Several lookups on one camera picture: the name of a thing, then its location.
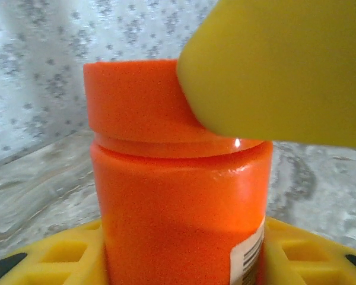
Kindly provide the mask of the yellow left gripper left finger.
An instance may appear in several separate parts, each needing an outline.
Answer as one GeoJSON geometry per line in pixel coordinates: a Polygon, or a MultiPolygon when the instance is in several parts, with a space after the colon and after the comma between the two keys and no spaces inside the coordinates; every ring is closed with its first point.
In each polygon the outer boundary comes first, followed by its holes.
{"type": "Polygon", "coordinates": [[[0,284],[109,284],[101,220],[64,230],[0,259],[0,284]]]}

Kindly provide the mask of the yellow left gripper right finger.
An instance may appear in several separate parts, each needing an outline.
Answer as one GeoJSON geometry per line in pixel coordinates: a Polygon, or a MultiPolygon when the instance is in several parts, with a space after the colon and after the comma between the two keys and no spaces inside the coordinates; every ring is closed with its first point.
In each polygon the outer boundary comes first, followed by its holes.
{"type": "Polygon", "coordinates": [[[356,284],[356,250],[268,217],[259,283],[356,284]]]}

